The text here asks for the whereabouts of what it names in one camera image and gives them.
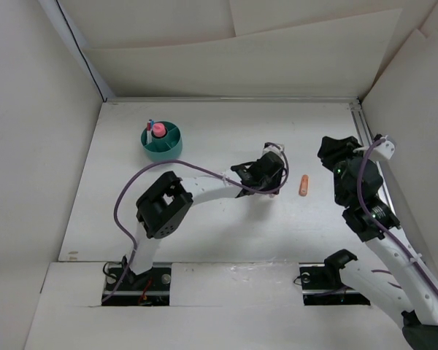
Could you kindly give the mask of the orange highlighter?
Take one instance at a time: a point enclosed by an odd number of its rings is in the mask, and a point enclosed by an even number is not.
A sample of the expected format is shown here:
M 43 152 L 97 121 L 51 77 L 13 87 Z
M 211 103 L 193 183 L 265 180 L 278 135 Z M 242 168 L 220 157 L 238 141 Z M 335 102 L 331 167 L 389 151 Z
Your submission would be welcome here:
M 299 185 L 299 195 L 304 197 L 308 193 L 308 186 L 309 186 L 309 177 L 308 175 L 303 175 L 301 177 L 300 185 Z

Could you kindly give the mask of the pink capped clear tube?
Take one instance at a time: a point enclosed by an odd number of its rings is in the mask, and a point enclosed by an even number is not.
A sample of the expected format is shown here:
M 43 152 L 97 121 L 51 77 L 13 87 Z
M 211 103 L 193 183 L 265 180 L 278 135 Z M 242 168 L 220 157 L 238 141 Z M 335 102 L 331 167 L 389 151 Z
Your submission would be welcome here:
M 154 137 L 161 139 L 167 134 L 167 129 L 162 122 L 156 122 L 151 128 L 151 132 Z

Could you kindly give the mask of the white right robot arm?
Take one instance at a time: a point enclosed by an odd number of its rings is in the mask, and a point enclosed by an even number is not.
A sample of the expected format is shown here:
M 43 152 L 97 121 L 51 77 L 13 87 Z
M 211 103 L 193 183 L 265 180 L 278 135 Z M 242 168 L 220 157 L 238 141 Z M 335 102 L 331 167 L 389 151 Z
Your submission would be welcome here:
M 396 145 L 377 136 L 368 147 L 353 136 L 323 137 L 318 158 L 334 176 L 334 201 L 346 225 L 398 282 L 393 287 L 342 249 L 324 261 L 324 281 L 361 293 L 400 328 L 412 349 L 438 349 L 438 279 L 404 233 L 399 219 L 378 191 L 383 178 L 377 162 L 390 160 Z

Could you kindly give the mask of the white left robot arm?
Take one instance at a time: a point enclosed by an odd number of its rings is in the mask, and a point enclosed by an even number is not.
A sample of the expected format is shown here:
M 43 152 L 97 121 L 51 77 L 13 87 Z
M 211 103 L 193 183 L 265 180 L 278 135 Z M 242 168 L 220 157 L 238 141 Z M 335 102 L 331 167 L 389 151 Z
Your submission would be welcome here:
M 167 171 L 136 201 L 136 247 L 123 261 L 123 280 L 130 288 L 146 285 L 161 239 L 178 229 L 189 209 L 227 198 L 277 195 L 288 176 L 288 161 L 283 152 L 265 149 L 259 159 L 223 173 L 202 172 L 203 176 L 182 178 Z

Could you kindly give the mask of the teal round desk organizer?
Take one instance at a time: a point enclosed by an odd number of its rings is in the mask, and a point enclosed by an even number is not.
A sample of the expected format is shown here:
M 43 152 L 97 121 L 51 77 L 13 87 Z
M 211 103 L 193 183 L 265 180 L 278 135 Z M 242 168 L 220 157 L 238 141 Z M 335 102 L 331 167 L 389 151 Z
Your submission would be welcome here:
M 174 123 L 168 121 L 154 121 L 154 123 L 163 123 L 166 126 L 167 134 L 161 139 L 152 135 L 152 142 L 147 144 L 146 125 L 140 135 L 140 142 L 147 158 L 153 163 L 178 159 L 183 150 L 180 129 Z

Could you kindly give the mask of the aluminium rail right side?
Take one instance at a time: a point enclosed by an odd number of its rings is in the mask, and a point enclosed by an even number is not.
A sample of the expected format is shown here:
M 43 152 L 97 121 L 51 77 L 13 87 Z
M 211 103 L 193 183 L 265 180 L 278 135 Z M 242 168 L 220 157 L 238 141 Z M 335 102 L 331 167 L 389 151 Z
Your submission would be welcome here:
M 349 103 L 349 110 L 352 114 L 353 121 L 354 121 L 355 126 L 356 126 L 356 130 L 357 130 L 357 134 L 358 134 L 358 136 L 357 136 L 358 142 L 363 147 L 369 147 L 373 143 L 375 135 L 373 134 L 373 132 L 371 132 L 371 130 L 366 122 L 366 118 L 364 116 L 364 111 L 362 109 L 361 104 L 358 101 L 350 102 Z M 390 193 L 388 191 L 388 186 L 387 186 L 387 182 L 385 179 L 385 175 L 384 175 L 383 169 L 382 169 L 382 163 L 387 162 L 387 160 L 383 160 L 381 158 L 381 160 L 378 161 L 375 156 L 371 156 L 370 159 L 376 163 L 378 171 L 380 172 L 380 175 L 384 181 L 382 187 L 378 191 L 378 195 L 379 195 L 380 199 L 387 204 L 389 209 L 394 214 L 396 214 L 395 208 L 393 206 L 393 202 L 391 200 Z

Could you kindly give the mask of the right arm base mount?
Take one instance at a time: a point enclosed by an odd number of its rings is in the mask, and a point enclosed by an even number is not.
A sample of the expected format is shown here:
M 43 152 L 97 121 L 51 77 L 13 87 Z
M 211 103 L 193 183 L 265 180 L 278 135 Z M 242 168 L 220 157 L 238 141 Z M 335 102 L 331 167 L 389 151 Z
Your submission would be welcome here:
M 305 306 L 370 306 L 359 292 L 335 279 L 323 263 L 299 263 L 299 275 L 293 280 L 301 287 Z

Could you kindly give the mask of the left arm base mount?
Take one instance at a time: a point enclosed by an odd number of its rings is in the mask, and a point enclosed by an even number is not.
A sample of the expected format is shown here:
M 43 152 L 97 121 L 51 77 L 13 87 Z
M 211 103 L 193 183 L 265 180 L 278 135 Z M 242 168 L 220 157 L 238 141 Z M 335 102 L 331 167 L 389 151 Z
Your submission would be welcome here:
M 150 271 L 139 276 L 127 273 L 120 286 L 108 298 L 123 272 L 120 263 L 106 262 L 104 290 L 101 296 L 102 306 L 169 306 L 172 266 L 155 264 Z

